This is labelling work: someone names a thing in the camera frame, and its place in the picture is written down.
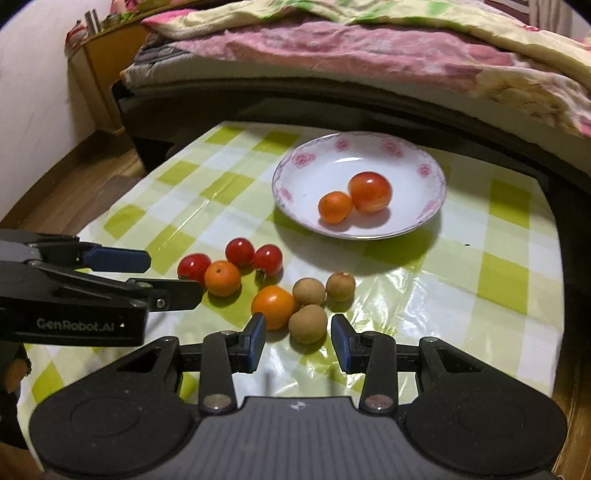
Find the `dark bed frame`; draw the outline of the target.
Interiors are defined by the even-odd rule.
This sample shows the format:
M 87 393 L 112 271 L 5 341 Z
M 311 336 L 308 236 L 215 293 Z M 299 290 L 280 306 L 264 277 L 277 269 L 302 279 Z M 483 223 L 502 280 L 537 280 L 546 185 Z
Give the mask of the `dark bed frame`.
M 222 121 L 279 123 L 400 136 L 541 180 L 565 253 L 590 250 L 590 177 L 523 133 L 473 115 L 352 82 L 198 80 L 111 93 L 144 166 L 152 170 Z

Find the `cream floral quilt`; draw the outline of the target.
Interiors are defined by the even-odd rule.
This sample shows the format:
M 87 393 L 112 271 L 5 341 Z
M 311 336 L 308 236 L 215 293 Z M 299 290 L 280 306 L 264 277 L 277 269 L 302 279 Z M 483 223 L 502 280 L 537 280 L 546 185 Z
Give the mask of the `cream floral quilt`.
M 205 10 L 170 10 L 142 20 L 172 40 L 270 23 L 304 12 L 341 25 L 452 30 L 542 62 L 590 87 L 590 46 L 513 18 L 454 1 L 240 1 Z

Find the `mandarin orange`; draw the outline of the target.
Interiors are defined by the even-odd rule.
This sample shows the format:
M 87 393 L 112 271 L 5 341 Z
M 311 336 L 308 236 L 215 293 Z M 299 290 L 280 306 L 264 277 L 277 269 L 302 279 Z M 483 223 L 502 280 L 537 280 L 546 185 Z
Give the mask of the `mandarin orange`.
M 263 314 L 267 330 L 280 330 L 287 325 L 298 308 L 300 305 L 290 292 L 280 286 L 270 285 L 260 289 L 252 299 L 250 313 Z
M 225 298 L 242 286 L 242 276 L 238 267 L 226 260 L 218 260 L 208 266 L 204 274 L 205 287 L 209 294 Z
M 352 211 L 352 199 L 342 191 L 329 192 L 318 200 L 318 214 L 325 224 L 339 224 L 346 220 Z

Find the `longan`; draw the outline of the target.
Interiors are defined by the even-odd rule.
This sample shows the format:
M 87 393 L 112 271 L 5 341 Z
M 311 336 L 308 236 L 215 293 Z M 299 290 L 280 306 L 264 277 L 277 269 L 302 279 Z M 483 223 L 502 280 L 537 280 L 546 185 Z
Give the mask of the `longan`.
M 322 305 L 325 302 L 325 285 L 315 278 L 304 277 L 298 279 L 294 283 L 293 296 L 298 304 L 305 305 Z
M 328 316 L 320 305 L 310 304 L 301 307 L 288 321 L 290 336 L 301 344 L 312 344 L 325 336 Z
M 336 272 L 325 282 L 325 292 L 334 302 L 349 301 L 356 292 L 355 277 L 348 272 Z

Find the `large red-orange tomato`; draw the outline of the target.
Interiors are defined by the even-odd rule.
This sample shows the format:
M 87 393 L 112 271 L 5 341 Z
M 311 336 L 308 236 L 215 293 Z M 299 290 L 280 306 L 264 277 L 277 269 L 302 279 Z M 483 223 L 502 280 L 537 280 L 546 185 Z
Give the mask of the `large red-orange tomato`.
M 385 210 L 391 203 L 391 183 L 376 172 L 361 172 L 349 179 L 349 196 L 353 207 L 362 214 L 374 214 Z

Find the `longan front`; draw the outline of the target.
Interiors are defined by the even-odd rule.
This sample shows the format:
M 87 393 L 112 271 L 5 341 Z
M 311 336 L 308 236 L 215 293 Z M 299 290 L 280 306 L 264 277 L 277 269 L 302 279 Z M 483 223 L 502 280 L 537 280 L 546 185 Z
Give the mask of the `longan front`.
M 312 344 L 325 336 L 328 316 L 320 305 L 310 304 L 301 307 L 288 321 L 290 336 L 301 344 Z

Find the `pink floral bed sheet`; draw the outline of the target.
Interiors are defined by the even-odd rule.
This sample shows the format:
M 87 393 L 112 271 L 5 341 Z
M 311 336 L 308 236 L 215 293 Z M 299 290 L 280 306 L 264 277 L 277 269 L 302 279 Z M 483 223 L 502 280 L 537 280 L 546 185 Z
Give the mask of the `pink floral bed sheet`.
M 217 60 L 443 88 L 577 137 L 590 135 L 590 92 L 579 82 L 544 62 L 450 31 L 342 26 L 304 18 L 226 29 L 174 46 Z

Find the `cherry tomato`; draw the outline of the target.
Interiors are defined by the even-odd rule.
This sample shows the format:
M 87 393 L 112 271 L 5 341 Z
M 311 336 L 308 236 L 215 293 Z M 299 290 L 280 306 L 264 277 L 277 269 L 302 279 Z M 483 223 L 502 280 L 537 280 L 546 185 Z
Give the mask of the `cherry tomato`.
M 273 277 L 283 268 L 283 253 L 273 244 L 266 244 L 254 253 L 253 268 L 267 277 Z
M 228 242 L 225 247 L 225 257 L 239 269 L 252 265 L 256 250 L 249 240 L 238 237 Z
M 205 285 L 206 270 L 211 265 L 211 259 L 202 253 L 192 253 L 180 260 L 177 265 L 177 277 L 181 280 L 197 281 L 201 286 Z

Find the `wooden bedside cabinet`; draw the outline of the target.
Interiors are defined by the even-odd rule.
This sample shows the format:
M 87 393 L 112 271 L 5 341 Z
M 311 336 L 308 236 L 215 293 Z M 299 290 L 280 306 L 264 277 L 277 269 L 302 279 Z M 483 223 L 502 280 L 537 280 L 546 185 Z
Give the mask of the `wooden bedside cabinet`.
M 180 1 L 172 1 L 108 28 L 98 27 L 95 10 L 85 13 L 82 25 L 87 28 L 87 35 L 74 45 L 69 65 L 97 130 L 113 135 L 123 131 L 111 87 L 131 65 L 148 36 L 141 21 L 181 5 Z

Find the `white floral plate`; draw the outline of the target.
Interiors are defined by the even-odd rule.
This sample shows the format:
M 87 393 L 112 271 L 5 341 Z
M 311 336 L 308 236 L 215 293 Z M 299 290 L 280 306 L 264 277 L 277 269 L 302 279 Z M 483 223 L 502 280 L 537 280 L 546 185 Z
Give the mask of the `white floral plate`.
M 418 146 L 386 134 L 345 132 L 308 141 L 280 160 L 276 205 L 308 230 L 349 240 L 416 230 L 443 206 L 447 182 Z

